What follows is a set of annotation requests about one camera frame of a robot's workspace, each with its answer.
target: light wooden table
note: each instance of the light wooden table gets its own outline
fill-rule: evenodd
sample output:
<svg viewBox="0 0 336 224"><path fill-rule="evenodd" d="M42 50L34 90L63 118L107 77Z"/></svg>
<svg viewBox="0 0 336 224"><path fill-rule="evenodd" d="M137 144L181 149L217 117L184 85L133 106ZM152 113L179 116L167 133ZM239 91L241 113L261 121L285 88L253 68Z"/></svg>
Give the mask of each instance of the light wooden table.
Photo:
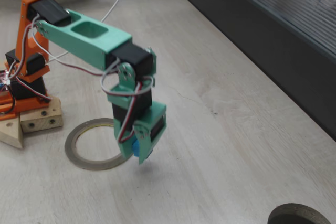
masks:
<svg viewBox="0 0 336 224"><path fill-rule="evenodd" d="M58 1L101 18L114 0ZM4 59L20 0L1 5ZM157 53L153 99L168 106L166 132L141 166L132 158L104 172L74 167L67 135L112 108L97 78L51 63L46 86L65 126L27 135L23 151L0 143L0 223L266 224L289 202L336 220L336 143L187 0L121 0L107 22ZM106 129L78 148L87 158L117 153Z"/></svg>

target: green bracket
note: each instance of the green bracket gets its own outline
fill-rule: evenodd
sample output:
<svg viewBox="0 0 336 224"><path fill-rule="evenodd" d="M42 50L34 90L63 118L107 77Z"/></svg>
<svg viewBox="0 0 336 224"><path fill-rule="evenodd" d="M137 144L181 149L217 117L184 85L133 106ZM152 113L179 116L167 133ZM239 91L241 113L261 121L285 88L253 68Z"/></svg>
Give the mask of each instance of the green bracket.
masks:
<svg viewBox="0 0 336 224"><path fill-rule="evenodd" d="M153 77L155 86L155 78L154 75L156 74L156 54L151 48L146 49L148 52L150 52L153 55L153 70L149 74ZM116 92L134 92L135 89L135 72L132 66L129 63L122 63L118 67L118 77L119 77L119 83L114 86L111 91ZM151 84L151 81L143 81L143 87L146 87ZM114 103L115 105L122 107L123 109L127 109L131 102L131 97L117 97L115 95L108 95L108 100L111 103Z"/></svg>
<svg viewBox="0 0 336 224"><path fill-rule="evenodd" d="M122 92L134 92L135 89L135 71L132 66L124 62L118 66L118 77L119 77L119 84L115 86L112 90L113 91L122 91ZM127 110L130 106L132 97L116 97L113 95L108 95L108 100L111 103ZM114 119L114 136L117 139L118 134L121 129L122 122ZM130 131L125 131L124 136L130 134ZM135 136L124 143L118 143L119 149L121 154L124 157L133 154L132 144L135 142Z"/></svg>
<svg viewBox="0 0 336 224"><path fill-rule="evenodd" d="M71 24L58 27L46 21L38 21L38 32L98 69L108 67L108 53L132 40L132 36L122 30L72 10L67 11L71 15Z"/></svg>
<svg viewBox="0 0 336 224"><path fill-rule="evenodd" d="M166 122L167 106L158 102L153 102L142 117L134 122L135 136L139 141L139 164L142 164L153 151L162 133L167 127ZM161 127L153 135L153 129L162 120Z"/></svg>

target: white electrical wire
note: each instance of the white electrical wire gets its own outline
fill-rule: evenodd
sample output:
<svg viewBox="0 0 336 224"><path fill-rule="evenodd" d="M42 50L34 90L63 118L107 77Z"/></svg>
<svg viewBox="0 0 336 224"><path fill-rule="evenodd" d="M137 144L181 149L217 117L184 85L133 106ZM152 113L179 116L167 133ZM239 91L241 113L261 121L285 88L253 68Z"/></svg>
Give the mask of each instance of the white electrical wire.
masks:
<svg viewBox="0 0 336 224"><path fill-rule="evenodd" d="M135 93L138 93L141 89L141 83L138 83L135 87ZM125 116L125 119L122 123L122 126L120 127L120 131L119 131L119 134L118 134L118 137L117 137L117 142L118 143L121 143L121 138L125 132L125 128L129 122L129 119L130 119L130 116L132 114L132 111L133 111L133 108L134 108L134 105L135 105L135 102L136 102L137 98L136 97L132 97L132 100L131 100L131 103L130 103L130 106L127 110L127 113L126 113L126 116Z"/></svg>
<svg viewBox="0 0 336 224"><path fill-rule="evenodd" d="M35 26L36 20L37 20L39 17L40 17L40 15L37 14L36 17L31 21L32 26ZM43 50L44 52L46 52L51 58L55 59L56 61L58 61L58 62L61 63L62 65L65 65L65 66L67 66L67 67L71 67L71 68L75 68L75 69L82 70L82 71L84 71L84 72L86 72L86 73L89 73L89 74L92 74L92 75L94 75L94 76L102 76L102 75L103 75L103 72L93 72L93 71L91 71L91 70L89 70L89 69L87 69L87 68L80 67L80 66L77 66L77 65L74 65L74 64L70 64L70 63L67 63L67 62L65 62L65 61L62 61L62 60L57 59L55 56L53 56L53 55L51 54L51 52L49 52L47 49L45 49L44 47L42 47L42 46L40 45L40 43L39 43L39 42L36 40L36 38L35 38L35 34L34 34L33 29L32 29L32 31L31 31L31 36L32 36L34 42L36 43L36 45L37 45L40 49L42 49L42 50Z"/></svg>
<svg viewBox="0 0 336 224"><path fill-rule="evenodd" d="M10 68L9 68L9 71L8 71L8 76L7 76L7 79L9 80L9 76L11 75L12 71L13 71L13 68L16 64L16 60L13 60L13 63L11 64Z"/></svg>
<svg viewBox="0 0 336 224"><path fill-rule="evenodd" d="M131 133L126 136L126 137L123 137L121 140L120 140L120 143L123 143L123 142L126 142L127 140L131 139L131 137L134 135L134 126L132 127L132 131Z"/></svg>
<svg viewBox="0 0 336 224"><path fill-rule="evenodd" d="M102 78L106 78L106 76L120 63L120 59L117 58L103 73Z"/></svg>
<svg viewBox="0 0 336 224"><path fill-rule="evenodd" d="M51 101L52 98L51 97L48 97L44 94L41 94L39 92L37 92L36 90L34 90L33 88L31 88L30 86L28 86L27 84L25 84L24 82L22 82L18 77L15 78L15 80L22 86L24 86L26 89L30 90L31 92L33 92L34 94L38 95L39 97L42 97L48 101Z"/></svg>
<svg viewBox="0 0 336 224"><path fill-rule="evenodd" d="M116 7L117 3L119 2L119 0L116 0L115 3L112 5L112 7L108 10L108 12L104 15L104 17L101 19L101 22L104 22L107 17L111 14L111 12L113 11L113 9ZM60 57L63 57L64 55L66 55L69 51L65 51L63 53L61 53L60 55L54 57L52 56L52 60L50 60L47 64L51 63L54 60L57 60Z"/></svg>
<svg viewBox="0 0 336 224"><path fill-rule="evenodd" d="M135 97L137 95L145 94L149 92L152 87L154 86L154 78L152 76L144 76L144 80L151 80L151 83L145 87L144 89L140 90L139 92L122 92L122 91L110 91L109 89L104 87L104 81L106 78L107 74L103 74L102 77L100 78L100 86L101 89L106 93L110 95L115 95L118 97Z"/></svg>

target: wooden block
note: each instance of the wooden block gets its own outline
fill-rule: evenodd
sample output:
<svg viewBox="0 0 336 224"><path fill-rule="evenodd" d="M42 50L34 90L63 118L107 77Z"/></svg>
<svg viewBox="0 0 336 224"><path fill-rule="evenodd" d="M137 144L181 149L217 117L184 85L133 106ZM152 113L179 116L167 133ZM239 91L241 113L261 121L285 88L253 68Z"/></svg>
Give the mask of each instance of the wooden block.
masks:
<svg viewBox="0 0 336 224"><path fill-rule="evenodd" d="M19 149L23 148L23 137L19 116L14 119L0 121L0 141Z"/></svg>
<svg viewBox="0 0 336 224"><path fill-rule="evenodd" d="M21 112L20 121L24 133L63 126L60 100L52 97L50 106L47 108Z"/></svg>

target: robotic arm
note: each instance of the robotic arm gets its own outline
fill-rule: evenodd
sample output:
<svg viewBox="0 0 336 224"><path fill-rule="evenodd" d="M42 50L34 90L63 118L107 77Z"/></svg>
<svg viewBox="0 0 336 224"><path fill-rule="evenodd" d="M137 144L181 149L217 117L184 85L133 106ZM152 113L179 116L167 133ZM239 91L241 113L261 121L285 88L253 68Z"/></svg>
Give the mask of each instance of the robotic arm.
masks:
<svg viewBox="0 0 336 224"><path fill-rule="evenodd" d="M29 26L36 26L38 32L34 38L26 39ZM22 0L17 46L6 54L5 63L11 78L17 72L14 81L22 81L28 86L36 86L36 81L39 81L41 84L37 86L44 87L42 75L50 71L45 64L49 60L49 40L104 71L101 86L112 103L114 135L121 154L128 157L134 153L139 157L139 164L143 163L166 128L166 105L152 101L155 53L133 44L130 34L63 9L55 0ZM103 86L103 82L112 73L118 74L119 83L109 90ZM46 99L35 96L17 98L15 85L11 83L10 88L17 100L16 106L20 101L29 99L34 102L25 110L48 105Z"/></svg>

